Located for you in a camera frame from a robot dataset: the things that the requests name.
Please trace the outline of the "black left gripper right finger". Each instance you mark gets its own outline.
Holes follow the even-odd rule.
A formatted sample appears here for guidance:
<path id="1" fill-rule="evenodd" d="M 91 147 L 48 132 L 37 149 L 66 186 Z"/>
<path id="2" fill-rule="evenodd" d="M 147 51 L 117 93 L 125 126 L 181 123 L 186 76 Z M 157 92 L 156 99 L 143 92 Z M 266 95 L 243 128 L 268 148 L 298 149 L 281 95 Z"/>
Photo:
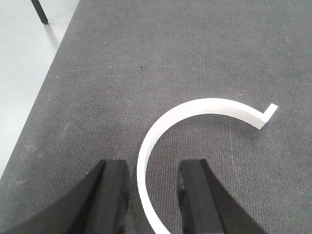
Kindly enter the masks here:
<path id="1" fill-rule="evenodd" d="M 177 195 L 185 234 L 265 233 L 227 192 L 205 159 L 179 163 Z"/>

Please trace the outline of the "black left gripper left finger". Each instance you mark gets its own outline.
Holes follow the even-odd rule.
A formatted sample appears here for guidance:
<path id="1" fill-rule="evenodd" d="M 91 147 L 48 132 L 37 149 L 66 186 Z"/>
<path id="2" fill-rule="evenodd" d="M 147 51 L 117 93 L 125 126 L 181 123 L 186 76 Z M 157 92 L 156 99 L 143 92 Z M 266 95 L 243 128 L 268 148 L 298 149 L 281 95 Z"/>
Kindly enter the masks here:
<path id="1" fill-rule="evenodd" d="M 129 204 L 125 160 L 101 160 L 75 187 L 7 234 L 124 234 Z"/>

